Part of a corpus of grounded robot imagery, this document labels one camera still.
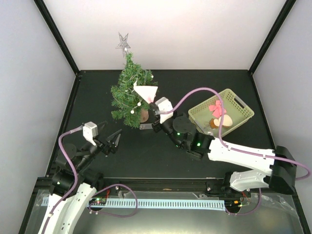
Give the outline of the clear battery box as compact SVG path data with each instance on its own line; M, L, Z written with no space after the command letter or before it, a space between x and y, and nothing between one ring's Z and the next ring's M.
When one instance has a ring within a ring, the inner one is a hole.
M152 130L153 125L151 123L140 124L139 129L140 130Z

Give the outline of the small green christmas tree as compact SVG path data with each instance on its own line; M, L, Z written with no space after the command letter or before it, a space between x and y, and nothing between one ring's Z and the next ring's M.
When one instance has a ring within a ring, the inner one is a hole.
M125 57L124 69L121 71L117 84L111 87L113 96L111 112L113 119L123 120L123 124L131 128L139 128L142 111L149 110L149 104L134 91L134 82L138 85L157 86L150 70L143 69L133 62L133 54Z

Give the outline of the green plastic basket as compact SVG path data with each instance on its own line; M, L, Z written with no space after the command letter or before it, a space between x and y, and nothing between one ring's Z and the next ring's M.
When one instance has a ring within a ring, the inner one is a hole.
M225 89L219 95L222 98L224 109L227 111L225 115L229 115L233 120L231 127L222 126L221 136L224 137L253 117L254 111L231 89ZM209 111L209 106L214 105L216 100L219 98L214 95L188 110L189 120L196 125L197 130L204 134L211 131L214 137L218 137L219 127L215 129L210 127L210 121L215 117Z

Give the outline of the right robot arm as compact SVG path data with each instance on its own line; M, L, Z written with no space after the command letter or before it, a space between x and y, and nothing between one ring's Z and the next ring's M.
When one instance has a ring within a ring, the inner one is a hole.
M172 109L171 103L162 98L150 107L157 116L152 124L155 132L163 130L177 148L197 159L207 156L211 161L221 161L248 168L244 172L227 172L222 192L234 196L247 189L269 188L277 193L293 195L295 192L295 160L283 146L257 149L237 144L221 144L220 139L199 132L185 114L170 113L167 117L159 111Z

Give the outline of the pink cone ornament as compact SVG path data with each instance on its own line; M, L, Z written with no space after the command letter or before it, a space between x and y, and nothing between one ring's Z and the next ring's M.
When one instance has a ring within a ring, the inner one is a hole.
M138 85L137 81L134 82L134 91L148 104L154 102L158 87Z

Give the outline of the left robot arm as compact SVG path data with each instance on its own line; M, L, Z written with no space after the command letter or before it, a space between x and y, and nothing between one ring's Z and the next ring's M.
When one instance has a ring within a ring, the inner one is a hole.
M104 191L102 173L89 169L99 153L106 156L118 150L122 130L106 133L107 122L87 122L61 134L55 160L56 172L52 176L48 207L39 229L40 234L73 233L83 210L93 195ZM81 132L85 144L78 148L64 144L65 136Z

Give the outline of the silver star tree topper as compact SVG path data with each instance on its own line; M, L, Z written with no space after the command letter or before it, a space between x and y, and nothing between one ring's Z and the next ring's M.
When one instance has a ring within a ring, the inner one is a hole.
M123 57L126 57L129 54L129 49L131 48L128 43L128 35L128 33L125 36L118 33L119 44L116 46L116 49L120 49L122 51Z

